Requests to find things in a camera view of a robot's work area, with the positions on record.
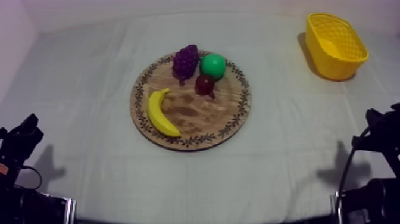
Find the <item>floral border pattern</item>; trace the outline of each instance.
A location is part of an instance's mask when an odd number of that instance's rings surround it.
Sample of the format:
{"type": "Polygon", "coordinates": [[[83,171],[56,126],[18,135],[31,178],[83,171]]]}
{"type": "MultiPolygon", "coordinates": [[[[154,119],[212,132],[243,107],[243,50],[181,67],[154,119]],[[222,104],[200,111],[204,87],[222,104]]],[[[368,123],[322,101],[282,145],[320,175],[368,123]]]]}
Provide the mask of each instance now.
{"type": "MultiPolygon", "coordinates": [[[[210,54],[210,52],[201,51],[199,53],[200,57],[204,57],[207,54],[210,54]]],[[[249,89],[249,83],[246,80],[243,72],[233,62],[228,61],[227,59],[226,59],[226,67],[230,68],[232,72],[235,74],[236,79],[242,85],[242,92],[240,93],[240,101],[239,104],[237,105],[238,113],[232,116],[232,119],[226,123],[225,127],[222,130],[219,130],[217,133],[206,133],[204,135],[191,136],[189,139],[182,139],[181,137],[170,137],[163,135],[162,133],[153,128],[151,122],[145,116],[145,111],[142,109],[142,100],[145,91],[143,86],[144,84],[147,83],[148,79],[153,75],[154,70],[158,66],[170,63],[173,60],[173,58],[174,55],[167,55],[165,57],[160,58],[153,64],[151,64],[145,70],[143,75],[141,75],[139,83],[135,85],[135,90],[136,90],[135,102],[133,103],[133,106],[135,108],[135,116],[139,121],[139,123],[137,124],[138,127],[147,134],[156,137],[157,139],[163,140],[169,144],[181,145],[186,148],[189,148],[190,146],[193,145],[199,145],[204,142],[212,142],[217,138],[223,139],[224,137],[228,136],[231,133],[231,131],[235,130],[235,127],[239,126],[239,122],[249,112],[247,110],[247,106],[249,106],[248,101],[249,98],[251,97],[251,94],[249,89]]]]}

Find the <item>dark red fruit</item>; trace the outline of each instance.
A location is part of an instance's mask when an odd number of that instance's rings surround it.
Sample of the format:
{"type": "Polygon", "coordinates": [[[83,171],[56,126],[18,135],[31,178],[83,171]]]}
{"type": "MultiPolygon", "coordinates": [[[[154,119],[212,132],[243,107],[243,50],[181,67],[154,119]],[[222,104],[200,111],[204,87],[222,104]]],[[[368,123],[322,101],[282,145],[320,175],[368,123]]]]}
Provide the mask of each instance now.
{"type": "Polygon", "coordinates": [[[198,61],[199,53],[196,45],[189,45],[176,53],[172,70],[181,85],[195,74],[198,61]]]}
{"type": "Polygon", "coordinates": [[[215,81],[211,76],[201,74],[196,79],[196,93],[199,95],[210,95],[214,99],[213,89],[215,81]]]}

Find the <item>white wall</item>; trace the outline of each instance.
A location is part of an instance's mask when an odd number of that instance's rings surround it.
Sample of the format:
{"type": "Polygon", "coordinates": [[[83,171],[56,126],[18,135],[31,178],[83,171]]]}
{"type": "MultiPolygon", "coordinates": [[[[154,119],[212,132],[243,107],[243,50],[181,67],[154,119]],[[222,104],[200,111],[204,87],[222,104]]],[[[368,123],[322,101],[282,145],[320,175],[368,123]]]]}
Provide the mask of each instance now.
{"type": "Polygon", "coordinates": [[[304,18],[315,11],[352,24],[395,32],[400,0],[24,0],[40,31],[125,16],[192,12],[275,13],[304,18]]]}
{"type": "Polygon", "coordinates": [[[19,0],[0,0],[0,102],[38,33],[19,0]]]}

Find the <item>plastic fruit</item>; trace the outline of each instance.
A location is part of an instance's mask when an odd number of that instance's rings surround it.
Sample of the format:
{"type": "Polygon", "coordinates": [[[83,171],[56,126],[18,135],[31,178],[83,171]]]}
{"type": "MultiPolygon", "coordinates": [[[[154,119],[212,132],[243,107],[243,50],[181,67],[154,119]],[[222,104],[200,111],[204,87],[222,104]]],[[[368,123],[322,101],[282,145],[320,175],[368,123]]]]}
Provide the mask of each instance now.
{"type": "Polygon", "coordinates": [[[201,72],[211,76],[216,81],[222,79],[225,70],[225,59],[219,54],[208,54],[201,59],[201,72]]]}
{"type": "Polygon", "coordinates": [[[198,62],[199,52],[196,45],[189,45],[176,53],[172,70],[181,86],[195,74],[198,62]]]}
{"type": "Polygon", "coordinates": [[[209,95],[212,99],[214,99],[214,85],[215,81],[212,77],[201,74],[196,79],[196,93],[199,95],[209,95]]]}
{"type": "Polygon", "coordinates": [[[163,104],[164,96],[169,91],[169,88],[165,88],[160,91],[154,91],[151,94],[149,98],[148,114],[151,123],[157,130],[165,135],[178,137],[180,136],[179,130],[168,120],[168,118],[166,118],[161,110],[161,104],[163,104]]]}

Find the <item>green ball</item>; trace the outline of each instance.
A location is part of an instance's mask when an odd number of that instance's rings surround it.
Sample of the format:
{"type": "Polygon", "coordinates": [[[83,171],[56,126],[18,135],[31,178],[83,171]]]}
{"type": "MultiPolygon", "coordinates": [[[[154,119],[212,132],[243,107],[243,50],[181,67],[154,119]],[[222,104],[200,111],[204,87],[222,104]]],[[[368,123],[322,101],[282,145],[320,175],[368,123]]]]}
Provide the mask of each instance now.
{"type": "Polygon", "coordinates": [[[201,59],[201,72],[220,80],[225,74],[225,59],[219,54],[208,54],[201,59]]]}

